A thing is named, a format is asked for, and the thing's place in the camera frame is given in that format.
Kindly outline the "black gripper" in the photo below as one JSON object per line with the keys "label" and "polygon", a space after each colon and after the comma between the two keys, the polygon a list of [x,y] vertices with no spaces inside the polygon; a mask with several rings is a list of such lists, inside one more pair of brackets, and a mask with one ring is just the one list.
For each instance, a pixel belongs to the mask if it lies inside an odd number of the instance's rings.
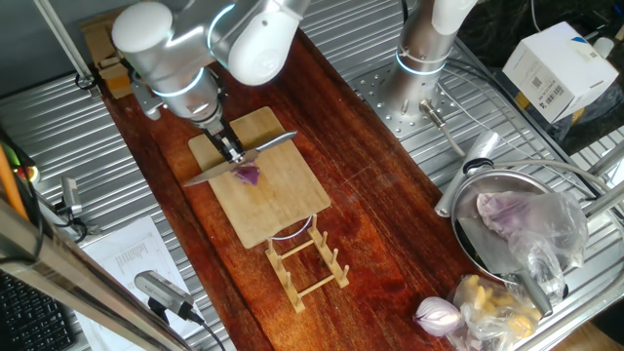
{"label": "black gripper", "polygon": [[213,119],[202,129],[227,162],[242,164],[245,161],[245,150],[227,121]]}

